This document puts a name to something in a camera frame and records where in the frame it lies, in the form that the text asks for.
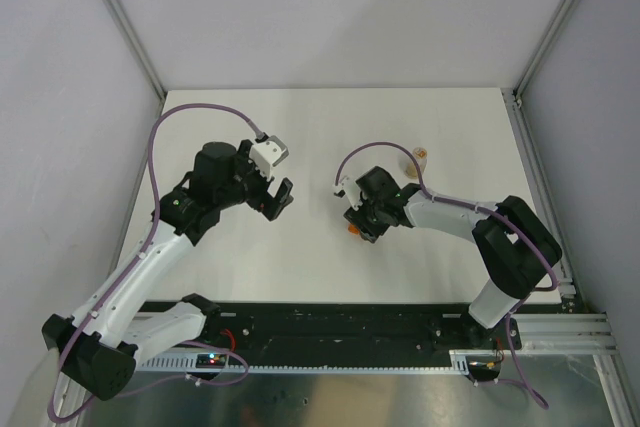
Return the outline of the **clear pill bottle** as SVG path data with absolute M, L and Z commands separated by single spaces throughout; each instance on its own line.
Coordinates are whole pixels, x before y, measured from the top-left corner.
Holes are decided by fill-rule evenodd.
M 410 179 L 417 179 L 424 174 L 427 162 L 428 155 L 426 159 L 416 159 L 411 152 L 411 159 L 404 164 L 404 174 Z

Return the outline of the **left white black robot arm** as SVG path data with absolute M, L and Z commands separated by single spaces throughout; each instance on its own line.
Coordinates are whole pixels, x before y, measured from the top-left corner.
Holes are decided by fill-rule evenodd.
M 151 291 L 206 232 L 224 210 L 245 204 L 275 220 L 293 200 L 293 184 L 283 179 L 269 192 L 274 170 L 289 154 L 277 137 L 242 141 L 238 146 L 209 142 L 194 166 L 160 201 L 146 237 L 105 283 L 74 313 L 51 315 L 42 327 L 48 348 L 60 353 L 62 372 L 94 397 L 116 397 L 136 368 L 176 344 L 195 340 L 214 344 L 222 323 L 216 305 L 189 294 L 168 312 L 130 327 Z

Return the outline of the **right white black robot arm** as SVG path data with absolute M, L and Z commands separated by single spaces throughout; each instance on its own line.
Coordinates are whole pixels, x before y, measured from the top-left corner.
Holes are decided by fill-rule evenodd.
M 469 305 L 462 323 L 464 340 L 486 347 L 498 335 L 498 323 L 527 299 L 561 260 L 559 243 L 529 205 L 517 196 L 498 203 L 443 196 L 409 183 L 400 187 L 376 166 L 353 180 L 343 177 L 334 195 L 345 198 L 344 214 L 364 240 L 374 243 L 391 227 L 431 229 L 471 242 L 489 275 Z

